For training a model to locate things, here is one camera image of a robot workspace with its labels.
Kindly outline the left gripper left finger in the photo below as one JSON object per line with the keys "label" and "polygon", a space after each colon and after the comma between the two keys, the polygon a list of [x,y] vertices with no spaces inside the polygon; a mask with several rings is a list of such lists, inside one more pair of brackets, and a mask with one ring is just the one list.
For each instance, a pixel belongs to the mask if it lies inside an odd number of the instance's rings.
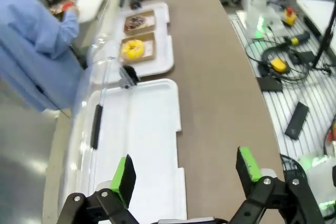
{"label": "left gripper left finger", "polygon": [[122,157],[110,187],[95,191],[90,196],[70,194],[60,212],[57,223],[138,223],[129,212],[136,181],[130,155]]}

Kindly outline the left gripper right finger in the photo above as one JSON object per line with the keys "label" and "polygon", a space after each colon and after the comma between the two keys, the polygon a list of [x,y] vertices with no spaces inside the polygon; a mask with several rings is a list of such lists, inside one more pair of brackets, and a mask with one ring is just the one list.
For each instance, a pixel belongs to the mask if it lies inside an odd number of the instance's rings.
{"label": "left gripper right finger", "polygon": [[263,176],[249,147],[237,149],[236,170],[246,200],[229,223],[260,223],[267,209],[276,209],[284,223],[324,223],[320,208],[308,185],[300,177],[281,181]]}

